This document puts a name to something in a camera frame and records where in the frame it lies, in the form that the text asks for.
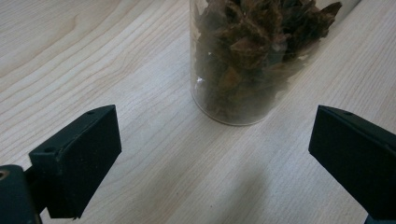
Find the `jar of star anise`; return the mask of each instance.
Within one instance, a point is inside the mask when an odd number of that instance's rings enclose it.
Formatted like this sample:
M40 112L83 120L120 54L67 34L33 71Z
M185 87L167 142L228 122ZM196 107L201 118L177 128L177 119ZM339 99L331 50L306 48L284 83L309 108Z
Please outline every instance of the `jar of star anise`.
M248 125L360 0L191 0L191 91L212 119Z

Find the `light wood tabletop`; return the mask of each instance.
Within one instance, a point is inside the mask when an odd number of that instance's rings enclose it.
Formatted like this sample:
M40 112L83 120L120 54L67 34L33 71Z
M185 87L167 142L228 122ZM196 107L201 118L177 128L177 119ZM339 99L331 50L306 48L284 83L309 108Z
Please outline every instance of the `light wood tabletop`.
M359 223L308 153L318 105L396 133L396 1L362 0L263 121L191 97L189 1L0 1L0 164L116 105L122 153L81 219L44 223Z

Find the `transparent container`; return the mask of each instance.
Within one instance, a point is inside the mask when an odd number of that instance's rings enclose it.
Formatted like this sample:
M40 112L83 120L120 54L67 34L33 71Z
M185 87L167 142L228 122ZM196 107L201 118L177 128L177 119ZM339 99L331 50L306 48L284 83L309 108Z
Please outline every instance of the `transparent container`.
M262 120L360 0L190 0L191 93L212 119Z

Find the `screw hole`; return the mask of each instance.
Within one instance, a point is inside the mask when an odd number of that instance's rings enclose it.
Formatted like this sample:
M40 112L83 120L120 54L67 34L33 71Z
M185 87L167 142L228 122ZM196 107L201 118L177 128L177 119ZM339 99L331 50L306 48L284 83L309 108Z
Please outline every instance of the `screw hole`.
M6 179L6 177L9 175L9 171L7 170L0 170L0 180Z
M54 152L54 151L55 151L55 147L47 147L47 148L44 149L44 152L46 152L46 153L51 153L51 152Z

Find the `wood grain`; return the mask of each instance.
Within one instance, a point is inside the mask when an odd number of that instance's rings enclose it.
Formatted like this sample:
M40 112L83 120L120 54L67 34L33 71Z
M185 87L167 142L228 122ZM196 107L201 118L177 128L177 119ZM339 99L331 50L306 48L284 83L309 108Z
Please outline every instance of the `wood grain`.
M191 98L188 1L1 1L0 164L114 104L123 152L73 223L362 223L307 148L318 105L396 133L395 10L361 1L265 120L232 127Z

